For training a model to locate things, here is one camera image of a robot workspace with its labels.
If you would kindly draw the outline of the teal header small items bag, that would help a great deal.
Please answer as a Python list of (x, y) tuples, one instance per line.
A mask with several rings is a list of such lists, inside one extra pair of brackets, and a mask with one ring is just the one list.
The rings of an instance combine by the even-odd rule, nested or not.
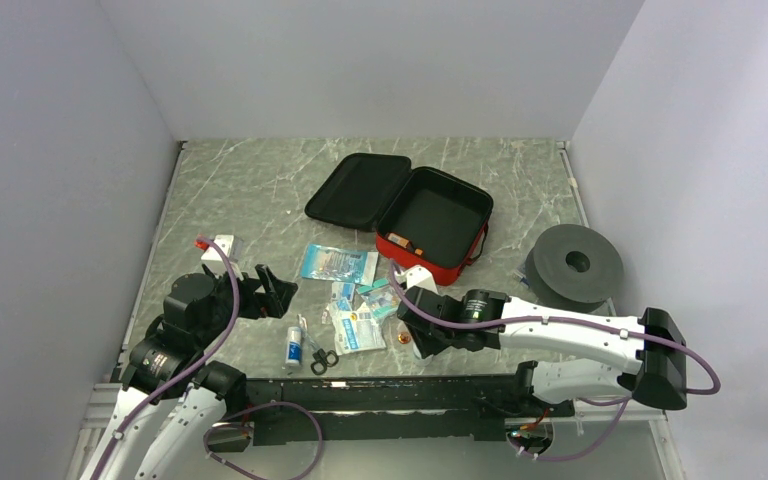
[(359, 287), (357, 293), (379, 321), (395, 314), (400, 305), (400, 299), (386, 278), (377, 279), (370, 286)]

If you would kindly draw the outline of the blue cotton swab packet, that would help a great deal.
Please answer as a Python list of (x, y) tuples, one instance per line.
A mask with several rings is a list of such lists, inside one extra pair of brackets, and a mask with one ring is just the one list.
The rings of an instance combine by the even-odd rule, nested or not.
[(375, 280), (379, 253), (318, 244), (305, 250), (300, 275), (305, 279), (328, 280), (371, 286)]

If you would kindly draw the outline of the white gauze dressing packet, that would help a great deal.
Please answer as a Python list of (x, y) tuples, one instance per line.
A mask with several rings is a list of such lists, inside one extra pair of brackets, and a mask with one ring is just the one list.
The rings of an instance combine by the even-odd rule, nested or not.
[(386, 348), (381, 322), (368, 310), (339, 311), (332, 318), (335, 351), (348, 355)]

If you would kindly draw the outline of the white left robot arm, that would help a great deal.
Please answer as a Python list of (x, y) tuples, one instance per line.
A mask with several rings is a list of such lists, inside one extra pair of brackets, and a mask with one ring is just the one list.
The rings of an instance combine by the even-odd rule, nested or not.
[(131, 350), (113, 412), (81, 476), (161, 479), (220, 419), (249, 404), (246, 376), (210, 360), (228, 337), (232, 313), (281, 318), (298, 291), (266, 265), (256, 275), (205, 268), (173, 282), (163, 310)]

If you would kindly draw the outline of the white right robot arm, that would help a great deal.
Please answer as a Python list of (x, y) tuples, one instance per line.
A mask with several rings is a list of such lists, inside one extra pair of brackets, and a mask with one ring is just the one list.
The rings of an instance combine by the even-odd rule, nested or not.
[(478, 352), (551, 350), (560, 362), (525, 360), (513, 375), (511, 401), (534, 415), (573, 399), (629, 397), (647, 407), (678, 411), (688, 404), (686, 345), (671, 317), (648, 309), (641, 317), (610, 317), (531, 303), (473, 289), (462, 299), (412, 286), (395, 288), (398, 317), (421, 357), (448, 348)]

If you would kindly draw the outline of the brown bottle orange cap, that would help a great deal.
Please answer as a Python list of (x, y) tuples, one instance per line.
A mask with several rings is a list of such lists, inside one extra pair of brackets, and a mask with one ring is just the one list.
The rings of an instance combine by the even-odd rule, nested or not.
[(421, 256), (423, 254), (423, 250), (421, 248), (418, 248), (414, 243), (412, 243), (409, 239), (396, 234), (394, 232), (390, 232), (387, 235), (387, 240), (401, 249), (410, 252), (411, 254)]

